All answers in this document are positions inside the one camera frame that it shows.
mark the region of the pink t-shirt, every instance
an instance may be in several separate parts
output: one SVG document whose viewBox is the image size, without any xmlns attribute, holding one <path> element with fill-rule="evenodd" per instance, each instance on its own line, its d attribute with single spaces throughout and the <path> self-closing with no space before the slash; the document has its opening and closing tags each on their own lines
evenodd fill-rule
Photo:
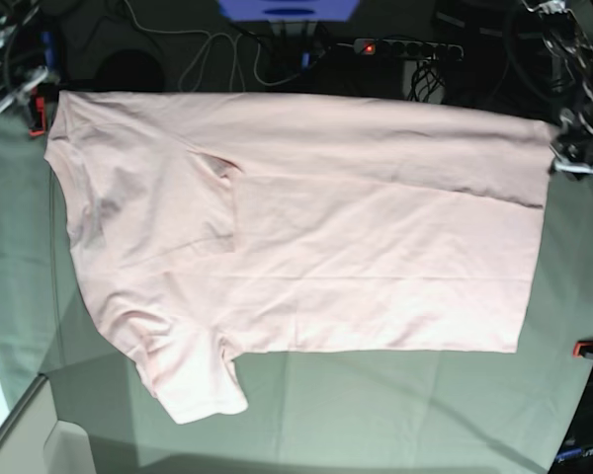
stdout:
<svg viewBox="0 0 593 474">
<path fill-rule="evenodd" d="M 45 158 L 99 332 L 177 423 L 243 353 L 516 351 L 550 128 L 305 95 L 62 93 Z"/>
</svg>

